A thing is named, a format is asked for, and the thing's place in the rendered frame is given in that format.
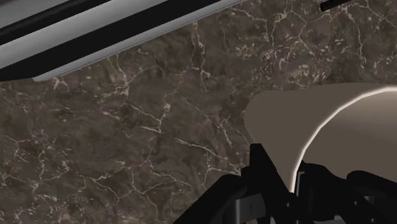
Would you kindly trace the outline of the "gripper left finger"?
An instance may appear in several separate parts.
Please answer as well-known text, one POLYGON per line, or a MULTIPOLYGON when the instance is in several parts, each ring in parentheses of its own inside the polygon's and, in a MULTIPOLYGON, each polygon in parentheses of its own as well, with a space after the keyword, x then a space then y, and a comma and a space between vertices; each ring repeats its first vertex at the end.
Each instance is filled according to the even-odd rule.
POLYGON ((310 224, 308 212, 289 192, 260 143, 249 148, 241 175, 225 174, 173 224, 310 224))

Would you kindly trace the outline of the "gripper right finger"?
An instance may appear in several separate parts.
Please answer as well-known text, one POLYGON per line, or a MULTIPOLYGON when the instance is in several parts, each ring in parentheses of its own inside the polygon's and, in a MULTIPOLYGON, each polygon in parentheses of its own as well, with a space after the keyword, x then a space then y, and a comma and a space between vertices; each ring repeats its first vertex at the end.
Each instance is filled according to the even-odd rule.
POLYGON ((295 194, 319 224, 397 224, 397 183, 367 171, 340 178, 323 165, 302 162, 295 194))

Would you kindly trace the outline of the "beige rounded bowl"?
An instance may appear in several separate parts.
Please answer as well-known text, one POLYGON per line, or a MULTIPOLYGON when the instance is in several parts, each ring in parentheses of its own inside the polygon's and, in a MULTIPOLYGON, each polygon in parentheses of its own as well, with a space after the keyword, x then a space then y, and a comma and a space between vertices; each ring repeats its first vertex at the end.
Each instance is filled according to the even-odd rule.
POLYGON ((265 90, 248 103, 244 124, 291 192, 302 161, 341 178, 361 170, 397 182, 397 85, 265 90))

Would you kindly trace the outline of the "black bar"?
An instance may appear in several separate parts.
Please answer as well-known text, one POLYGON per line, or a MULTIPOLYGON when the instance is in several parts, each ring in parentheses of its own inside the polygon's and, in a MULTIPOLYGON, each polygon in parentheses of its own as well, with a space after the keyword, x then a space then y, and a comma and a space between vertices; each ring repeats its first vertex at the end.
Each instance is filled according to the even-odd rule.
POLYGON ((342 4, 348 3, 351 0, 326 0, 319 5, 319 8, 322 12, 340 6, 342 4))

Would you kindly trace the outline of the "grey and black flat panel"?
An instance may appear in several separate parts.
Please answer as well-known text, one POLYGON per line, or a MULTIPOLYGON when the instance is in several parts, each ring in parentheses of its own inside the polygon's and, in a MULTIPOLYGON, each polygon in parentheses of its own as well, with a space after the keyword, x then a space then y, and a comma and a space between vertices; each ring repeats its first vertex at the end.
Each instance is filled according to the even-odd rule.
POLYGON ((66 75, 242 1, 57 1, 0 28, 0 82, 66 75))

